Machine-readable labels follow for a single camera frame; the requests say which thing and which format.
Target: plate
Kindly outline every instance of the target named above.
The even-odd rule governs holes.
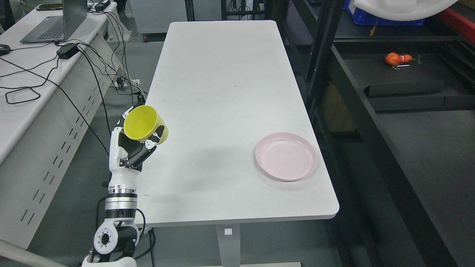
[[[256,159],[265,172],[284,181],[309,175],[317,163],[312,145],[293,133],[266,136],[257,145]]]

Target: desk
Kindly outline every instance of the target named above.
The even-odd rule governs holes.
[[[107,11],[115,9],[112,5]],[[0,36],[0,43],[12,49],[37,47],[41,44],[20,44],[19,40],[32,30],[46,16],[61,15],[61,11],[32,11],[25,18]],[[104,41],[103,32],[107,27],[105,15],[88,14],[84,22],[70,39],[76,38],[90,44],[124,75],[121,63],[112,54]],[[52,59],[58,47],[54,44],[42,48],[11,51],[3,59],[22,67],[33,67]],[[97,56],[86,49],[93,62],[101,67]],[[49,62],[33,70],[46,76],[56,65]],[[12,65],[0,61],[0,75],[18,71]],[[106,93],[111,80],[98,70],[100,90]],[[50,79],[59,84],[74,104],[90,122],[101,103],[99,88],[85,57],[77,54],[69,60],[60,60],[59,68]],[[0,85],[17,87],[39,85],[43,80],[29,73],[19,73],[0,78]],[[87,125],[65,95],[53,84],[46,83],[37,90],[41,98],[18,105],[6,103],[6,89],[0,89],[0,240],[27,248],[35,234],[48,206],[71,162]],[[11,101],[20,97],[28,99],[27,91],[11,95]]]
[[[147,104],[170,131],[137,179],[147,226],[216,224],[223,266],[239,266],[240,223],[338,212],[275,22],[172,23]],[[261,170],[256,146],[276,132],[310,142],[317,154],[311,175],[282,182]]]

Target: tabletop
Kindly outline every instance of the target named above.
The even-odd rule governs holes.
[[[31,68],[52,59],[59,49],[59,47],[54,44],[38,48],[44,44],[22,44],[19,41],[46,16],[57,15],[62,15],[62,11],[31,11],[26,17],[0,35],[0,44],[9,45],[11,49],[30,48],[11,51],[9,54],[1,56],[1,58],[24,68]],[[99,29],[103,27],[106,20],[107,17],[105,15],[88,14],[83,23],[69,39],[77,38],[85,43],[90,43]],[[57,84],[61,84],[69,71],[79,60],[79,56],[80,54],[77,54],[69,60],[60,60],[58,69],[51,73],[50,79]],[[39,75],[46,76],[50,69],[55,66],[56,60],[53,60],[35,68],[33,71]],[[0,76],[19,70],[19,68],[0,60]],[[44,79],[26,72],[0,78],[0,86],[4,87],[35,86],[43,82]],[[0,116],[0,125],[8,125],[0,127],[0,164],[4,162],[5,158],[16,146],[20,138],[28,130],[56,90],[57,88],[53,84],[46,83],[44,86],[36,89],[36,91],[41,94],[41,97],[37,100],[17,105],[9,105],[4,98],[0,100],[0,113],[2,114],[2,116]],[[7,89],[1,88],[0,94],[4,95],[8,91]],[[22,100],[25,100],[36,97],[36,95],[24,90],[17,97],[21,97]]]
[[[330,219],[338,212],[275,22],[172,23],[146,103],[169,128],[137,178],[148,226]],[[315,149],[309,176],[285,182],[259,167],[257,144],[277,132]]]

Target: white cloth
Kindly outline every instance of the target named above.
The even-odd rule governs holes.
[[[409,21],[435,15],[455,2],[457,0],[354,0],[350,9],[357,7],[383,19]]]

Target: white table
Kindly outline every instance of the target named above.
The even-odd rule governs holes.
[[[170,131],[137,179],[147,226],[216,224],[223,266],[239,266],[240,223],[338,212],[275,22],[172,23],[147,104]],[[262,171],[256,146],[276,132],[310,142],[311,175],[284,182]]]
[[[106,11],[113,11],[112,3]],[[62,11],[32,11],[0,36],[0,43],[12,49],[38,47],[42,44],[21,44],[19,41],[46,16],[61,15]],[[120,61],[104,40],[107,29],[106,15],[88,14],[70,39],[79,39],[92,47],[125,75]],[[21,67],[30,68],[52,59],[59,47],[49,44],[42,48],[14,50],[2,59]],[[102,68],[98,57],[86,49],[92,61]],[[46,76],[56,60],[46,63],[33,72]],[[0,61],[0,75],[20,69]],[[96,69],[100,89],[106,93],[111,80]],[[49,78],[59,84],[91,122],[101,103],[96,80],[86,58],[80,53],[68,60],[60,60],[58,69]],[[27,72],[0,78],[4,87],[39,85],[44,80]],[[6,103],[0,89],[0,254],[5,252],[3,241],[19,248],[27,248],[44,216],[53,196],[86,133],[87,124],[52,83],[37,88],[41,98],[17,105]],[[25,100],[34,94],[27,90],[10,95],[10,101]]]

